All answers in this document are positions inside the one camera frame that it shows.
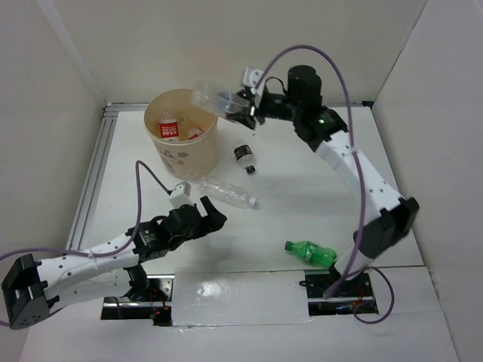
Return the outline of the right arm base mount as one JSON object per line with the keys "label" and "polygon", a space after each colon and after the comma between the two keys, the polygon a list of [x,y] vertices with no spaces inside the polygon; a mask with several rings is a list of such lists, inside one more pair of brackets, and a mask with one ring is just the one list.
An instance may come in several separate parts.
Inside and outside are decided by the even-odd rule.
{"label": "right arm base mount", "polygon": [[368,273],[342,283],[338,291],[329,299],[324,292],[333,283],[332,276],[326,271],[306,272],[299,285],[306,290],[309,316],[330,316],[352,314],[358,305],[358,314],[377,314],[378,307],[374,298]]}

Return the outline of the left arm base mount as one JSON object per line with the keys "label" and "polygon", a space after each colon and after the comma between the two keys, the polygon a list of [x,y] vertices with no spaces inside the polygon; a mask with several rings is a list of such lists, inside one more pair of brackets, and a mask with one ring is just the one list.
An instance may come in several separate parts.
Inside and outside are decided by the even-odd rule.
{"label": "left arm base mount", "polygon": [[141,265],[124,268],[129,288],[122,296],[103,300],[104,321],[149,320],[157,327],[172,326],[174,275],[148,275]]}

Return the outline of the small red label cola bottle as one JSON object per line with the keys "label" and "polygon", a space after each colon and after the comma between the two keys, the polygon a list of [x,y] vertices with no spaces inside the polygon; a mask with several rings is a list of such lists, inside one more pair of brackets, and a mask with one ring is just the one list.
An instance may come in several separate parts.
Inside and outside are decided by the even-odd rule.
{"label": "small red label cola bottle", "polygon": [[204,131],[200,127],[193,127],[187,132],[186,138],[188,140],[193,140],[200,137],[203,133]]}

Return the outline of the clear bottle white blue label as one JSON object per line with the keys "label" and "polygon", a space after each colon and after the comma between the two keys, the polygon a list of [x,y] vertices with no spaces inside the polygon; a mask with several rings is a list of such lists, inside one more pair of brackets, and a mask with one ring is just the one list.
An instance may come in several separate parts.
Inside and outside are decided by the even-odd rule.
{"label": "clear bottle white blue label", "polygon": [[191,103],[220,117],[240,113],[250,106],[248,100],[212,81],[201,81],[193,86]]}

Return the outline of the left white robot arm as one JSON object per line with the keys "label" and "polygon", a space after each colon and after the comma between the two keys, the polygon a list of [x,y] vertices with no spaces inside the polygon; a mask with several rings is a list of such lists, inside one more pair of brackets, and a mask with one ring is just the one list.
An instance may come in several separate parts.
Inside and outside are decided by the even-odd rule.
{"label": "left white robot arm", "polygon": [[143,263],[224,226],[226,216],[209,198],[202,197],[201,203],[205,215],[195,204],[184,204],[80,256],[37,260],[28,253],[18,257],[1,284],[8,316],[5,326],[26,329],[68,305],[91,299],[143,299],[149,292]]}

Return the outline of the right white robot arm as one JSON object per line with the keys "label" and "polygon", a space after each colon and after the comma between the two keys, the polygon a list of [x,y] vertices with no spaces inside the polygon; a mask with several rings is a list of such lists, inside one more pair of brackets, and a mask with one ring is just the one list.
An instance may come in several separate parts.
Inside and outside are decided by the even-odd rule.
{"label": "right white robot arm", "polygon": [[409,234],[420,206],[388,184],[351,141],[347,123],[323,105],[321,78],[312,67],[290,68],[283,94],[271,93],[264,72],[253,67],[246,68],[242,84],[236,93],[237,106],[228,114],[230,121],[250,129],[268,118],[291,121],[298,137],[361,202],[353,245],[329,268],[332,292],[345,296],[354,289],[355,277],[363,268]]}

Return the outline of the large red label bottle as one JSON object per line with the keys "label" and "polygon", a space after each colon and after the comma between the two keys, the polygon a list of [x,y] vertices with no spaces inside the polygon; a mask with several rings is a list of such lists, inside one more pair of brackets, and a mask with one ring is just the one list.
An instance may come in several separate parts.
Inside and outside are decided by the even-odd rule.
{"label": "large red label bottle", "polygon": [[160,137],[165,142],[178,142],[179,130],[176,117],[169,111],[163,111],[158,120]]}

